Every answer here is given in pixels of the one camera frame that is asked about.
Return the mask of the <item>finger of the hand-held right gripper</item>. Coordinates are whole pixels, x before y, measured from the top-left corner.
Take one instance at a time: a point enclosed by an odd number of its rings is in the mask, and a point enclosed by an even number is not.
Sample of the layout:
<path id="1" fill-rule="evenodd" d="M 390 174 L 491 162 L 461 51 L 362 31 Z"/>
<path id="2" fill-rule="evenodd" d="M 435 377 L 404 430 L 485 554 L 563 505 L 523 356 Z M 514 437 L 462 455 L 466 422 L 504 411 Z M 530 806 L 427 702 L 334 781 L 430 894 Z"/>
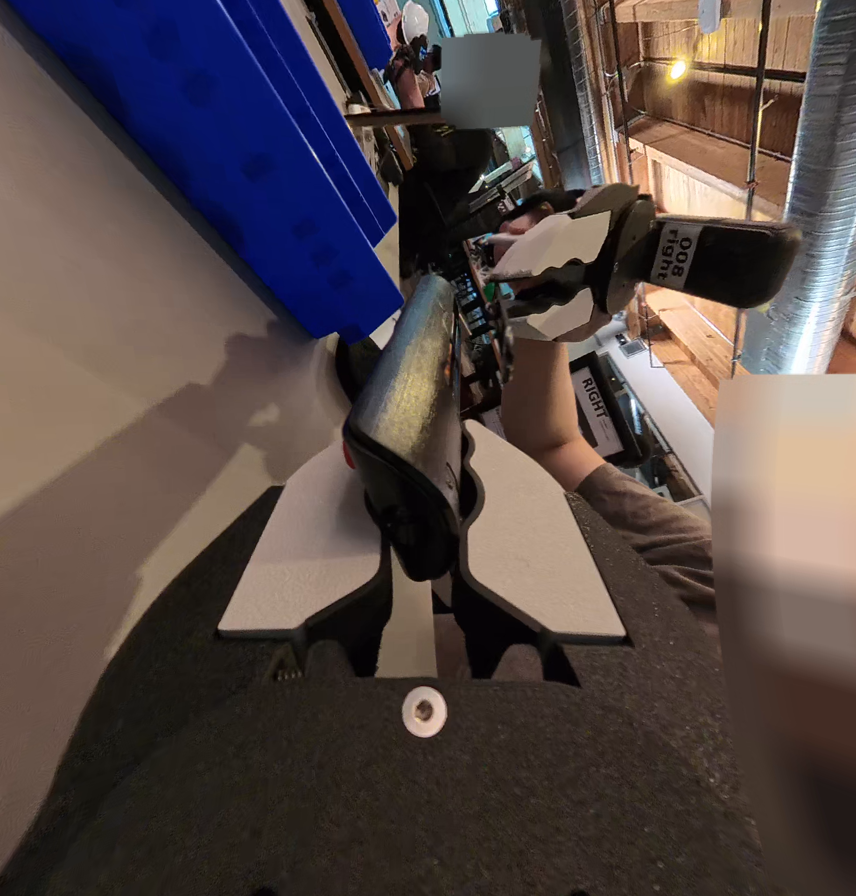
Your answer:
<path id="1" fill-rule="evenodd" d="M 494 243 L 506 248 L 494 265 L 494 281 L 528 280 L 572 262 L 594 262 L 608 236 L 611 218 L 610 210 L 581 217 L 560 213 L 523 234 L 494 236 Z"/>
<path id="2" fill-rule="evenodd" d="M 536 303 L 508 300 L 505 314 L 513 337 L 531 342 L 584 342 L 611 322 L 611 315 L 597 304 L 588 287 L 566 304 L 551 305 L 543 311 Z"/>

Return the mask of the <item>black remote control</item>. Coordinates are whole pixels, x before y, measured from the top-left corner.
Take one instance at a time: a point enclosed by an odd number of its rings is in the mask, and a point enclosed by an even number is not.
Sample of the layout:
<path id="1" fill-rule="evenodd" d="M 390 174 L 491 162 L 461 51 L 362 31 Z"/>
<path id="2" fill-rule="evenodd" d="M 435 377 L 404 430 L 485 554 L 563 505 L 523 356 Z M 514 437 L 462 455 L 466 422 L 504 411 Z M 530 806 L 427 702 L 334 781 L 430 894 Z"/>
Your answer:
<path id="1" fill-rule="evenodd" d="M 369 514 L 413 581 L 444 576 L 458 555 L 459 350 L 453 287 L 427 274 L 343 427 Z"/>

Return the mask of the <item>silver ventilation duct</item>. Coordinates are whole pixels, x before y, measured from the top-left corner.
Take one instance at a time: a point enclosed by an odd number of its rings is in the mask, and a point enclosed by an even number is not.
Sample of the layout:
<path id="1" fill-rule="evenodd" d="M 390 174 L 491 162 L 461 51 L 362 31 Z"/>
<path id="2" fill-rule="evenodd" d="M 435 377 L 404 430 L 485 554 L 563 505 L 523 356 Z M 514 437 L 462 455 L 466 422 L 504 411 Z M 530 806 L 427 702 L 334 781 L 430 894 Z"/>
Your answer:
<path id="1" fill-rule="evenodd" d="M 783 218 L 802 244 L 778 296 L 748 313 L 741 364 L 824 374 L 856 287 L 856 1 L 819 2 Z"/>

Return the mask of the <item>blue plastic bin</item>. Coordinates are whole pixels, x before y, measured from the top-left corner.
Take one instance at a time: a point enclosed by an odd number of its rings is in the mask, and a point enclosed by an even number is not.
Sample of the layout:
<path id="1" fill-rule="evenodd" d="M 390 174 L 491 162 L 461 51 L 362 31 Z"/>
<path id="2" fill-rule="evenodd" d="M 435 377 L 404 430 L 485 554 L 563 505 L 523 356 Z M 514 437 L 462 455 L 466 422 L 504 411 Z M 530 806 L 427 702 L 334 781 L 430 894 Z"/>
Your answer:
<path id="1" fill-rule="evenodd" d="M 393 50 L 374 1 L 337 1 L 344 19 L 370 69 L 382 70 Z"/>
<path id="2" fill-rule="evenodd" d="M 312 337 L 401 307 L 396 212 L 280 2 L 11 5 Z"/>

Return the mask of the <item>black framed marker sign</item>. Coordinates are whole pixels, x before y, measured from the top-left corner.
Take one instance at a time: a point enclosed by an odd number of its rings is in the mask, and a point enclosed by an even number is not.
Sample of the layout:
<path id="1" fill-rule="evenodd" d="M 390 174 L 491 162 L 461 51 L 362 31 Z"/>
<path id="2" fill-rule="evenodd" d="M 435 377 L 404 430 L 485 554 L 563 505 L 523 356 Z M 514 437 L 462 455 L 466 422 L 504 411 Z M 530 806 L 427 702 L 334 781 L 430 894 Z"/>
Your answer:
<path id="1" fill-rule="evenodd" d="M 614 466 L 640 466 L 646 457 L 598 355 L 591 352 L 571 360 L 568 369 L 583 437 Z"/>

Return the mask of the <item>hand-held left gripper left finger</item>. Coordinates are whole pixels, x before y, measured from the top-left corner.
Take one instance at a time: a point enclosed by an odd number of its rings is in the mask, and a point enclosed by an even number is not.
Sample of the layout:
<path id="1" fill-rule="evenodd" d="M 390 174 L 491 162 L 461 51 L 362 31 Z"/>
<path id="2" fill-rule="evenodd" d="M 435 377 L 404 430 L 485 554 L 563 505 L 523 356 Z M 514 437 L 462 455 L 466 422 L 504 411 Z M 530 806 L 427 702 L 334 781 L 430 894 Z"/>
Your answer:
<path id="1" fill-rule="evenodd" d="M 227 638 L 303 635 L 359 599 L 389 602 L 389 549 L 342 448 L 281 490 L 218 623 Z"/>

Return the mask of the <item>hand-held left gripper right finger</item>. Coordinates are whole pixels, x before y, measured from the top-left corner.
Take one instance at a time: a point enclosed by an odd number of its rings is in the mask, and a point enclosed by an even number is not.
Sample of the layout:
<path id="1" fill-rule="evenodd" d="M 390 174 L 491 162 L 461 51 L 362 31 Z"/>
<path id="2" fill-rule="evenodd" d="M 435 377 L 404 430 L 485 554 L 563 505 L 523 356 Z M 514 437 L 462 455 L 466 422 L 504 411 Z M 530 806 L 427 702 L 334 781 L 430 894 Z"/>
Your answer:
<path id="1" fill-rule="evenodd" d="M 476 501 L 461 526 L 463 581 L 532 633 L 623 644 L 627 631 L 568 504 L 537 462 L 477 421 L 463 425 Z"/>

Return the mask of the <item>person's right hand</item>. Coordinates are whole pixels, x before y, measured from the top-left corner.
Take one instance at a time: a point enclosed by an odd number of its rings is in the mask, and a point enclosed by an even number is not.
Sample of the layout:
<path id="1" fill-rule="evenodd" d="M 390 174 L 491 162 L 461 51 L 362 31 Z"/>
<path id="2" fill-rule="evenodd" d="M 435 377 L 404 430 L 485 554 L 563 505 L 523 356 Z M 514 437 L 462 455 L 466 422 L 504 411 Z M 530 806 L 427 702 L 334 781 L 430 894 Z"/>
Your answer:
<path id="1" fill-rule="evenodd" d="M 510 218 L 501 223 L 496 232 L 497 244 L 503 249 L 508 249 L 514 242 L 533 230 L 544 218 L 547 217 L 545 206 L 538 206 L 522 213 L 516 218 Z"/>

